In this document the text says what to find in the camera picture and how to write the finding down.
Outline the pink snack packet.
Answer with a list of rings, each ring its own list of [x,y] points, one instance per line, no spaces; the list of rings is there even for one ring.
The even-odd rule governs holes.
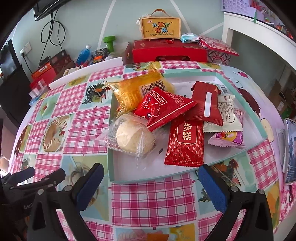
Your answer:
[[[238,149],[244,149],[243,131],[216,132],[210,137],[210,139],[208,139],[208,144],[217,147],[235,147]]]

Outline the white printed snack packet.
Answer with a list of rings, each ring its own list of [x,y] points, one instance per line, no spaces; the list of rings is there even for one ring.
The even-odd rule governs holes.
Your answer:
[[[203,133],[239,132],[243,131],[241,121],[235,115],[234,98],[232,94],[218,96],[218,110],[220,111],[223,125],[219,126],[208,121],[204,122]]]

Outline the red patterned cake packet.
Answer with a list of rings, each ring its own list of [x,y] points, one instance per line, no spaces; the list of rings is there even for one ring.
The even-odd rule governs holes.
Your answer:
[[[171,122],[165,164],[194,168],[204,164],[203,122],[183,115]]]

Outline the clear bag of buns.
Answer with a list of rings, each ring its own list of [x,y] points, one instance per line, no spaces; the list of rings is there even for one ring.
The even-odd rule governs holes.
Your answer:
[[[147,120],[126,113],[114,118],[95,140],[100,144],[106,144],[109,149],[140,160],[152,154],[160,146],[164,136],[163,128],[151,131],[147,127]]]

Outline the red white-striped snack packet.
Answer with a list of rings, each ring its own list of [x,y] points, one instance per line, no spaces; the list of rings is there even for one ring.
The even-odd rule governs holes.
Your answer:
[[[185,112],[186,120],[207,121],[218,126],[223,125],[223,119],[218,109],[218,86],[211,83],[197,81],[191,88],[192,99],[196,105]]]

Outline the orange cake snack packet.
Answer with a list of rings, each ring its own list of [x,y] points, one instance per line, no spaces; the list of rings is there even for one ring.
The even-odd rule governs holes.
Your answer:
[[[175,93],[174,85],[168,82],[161,73],[152,71],[134,78],[109,82],[106,86],[113,92],[118,101],[117,115],[132,112],[155,87]]]

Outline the red triangular snack packet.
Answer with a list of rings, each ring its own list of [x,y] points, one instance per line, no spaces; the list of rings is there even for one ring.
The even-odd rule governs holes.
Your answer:
[[[193,99],[155,87],[144,97],[134,114],[145,118],[147,128],[152,132],[190,110],[196,104],[197,102]]]

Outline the pink checked tablecloth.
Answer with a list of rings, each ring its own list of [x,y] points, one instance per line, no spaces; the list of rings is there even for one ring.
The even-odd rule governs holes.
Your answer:
[[[230,67],[211,68],[203,63],[159,63],[176,94],[189,96],[196,81],[215,82],[235,96],[244,110],[244,148],[204,144],[204,162],[225,171],[237,164],[233,182],[244,191],[263,189],[270,206],[273,228],[280,222],[278,145],[273,130],[281,124],[274,105],[246,73]],[[90,206],[82,212],[98,240],[147,240],[149,235],[169,240],[204,240],[221,213],[208,200],[196,169],[165,165],[168,131],[159,148],[147,160],[108,150],[95,139],[116,116],[117,100],[108,91],[102,100],[86,103],[90,87],[107,81],[138,77],[124,66],[72,77],[50,90],[29,110],[22,127],[28,131],[10,170],[35,168],[38,181],[58,168],[64,169],[61,189],[72,185],[96,162],[104,166],[104,177]]]

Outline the clear plastic box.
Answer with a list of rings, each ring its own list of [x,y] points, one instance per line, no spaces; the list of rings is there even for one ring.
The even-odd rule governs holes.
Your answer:
[[[38,96],[41,96],[45,92],[48,92],[50,89],[44,79],[36,80],[30,84],[29,96],[34,99]]]

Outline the blue water bottle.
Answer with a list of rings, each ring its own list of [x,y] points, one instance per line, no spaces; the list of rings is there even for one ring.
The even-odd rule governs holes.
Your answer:
[[[75,62],[76,67],[83,65],[87,61],[87,59],[90,56],[90,49],[91,49],[91,45],[86,45],[86,47],[80,52]]]

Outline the colourful toy pile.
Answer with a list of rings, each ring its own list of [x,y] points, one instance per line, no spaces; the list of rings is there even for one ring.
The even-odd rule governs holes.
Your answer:
[[[89,65],[104,61],[108,57],[108,55],[108,48],[100,48],[98,50],[95,50],[93,53],[90,54],[90,57],[88,59]]]

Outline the white shelf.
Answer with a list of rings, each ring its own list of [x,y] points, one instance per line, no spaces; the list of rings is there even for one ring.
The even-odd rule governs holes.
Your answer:
[[[225,12],[222,41],[231,45],[234,32],[260,42],[283,58],[292,69],[296,68],[295,42],[279,30],[260,21],[254,23],[253,19],[247,16]]]

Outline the light blue wipes pack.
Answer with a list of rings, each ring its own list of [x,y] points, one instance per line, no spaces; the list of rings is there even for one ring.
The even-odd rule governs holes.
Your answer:
[[[198,43],[200,38],[198,35],[193,33],[184,33],[181,35],[181,42],[182,43]]]

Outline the large red gift box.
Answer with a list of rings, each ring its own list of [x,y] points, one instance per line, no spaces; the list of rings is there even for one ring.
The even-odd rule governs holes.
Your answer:
[[[180,40],[136,40],[133,43],[133,61],[197,61],[207,62],[207,50],[196,43],[182,43]]]

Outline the white wall socket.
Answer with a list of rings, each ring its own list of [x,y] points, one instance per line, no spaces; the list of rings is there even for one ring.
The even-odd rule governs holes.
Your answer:
[[[20,51],[20,55],[22,57],[26,56],[30,51],[32,50],[31,44],[30,42],[27,42],[27,44],[25,44],[25,46],[21,49]]]

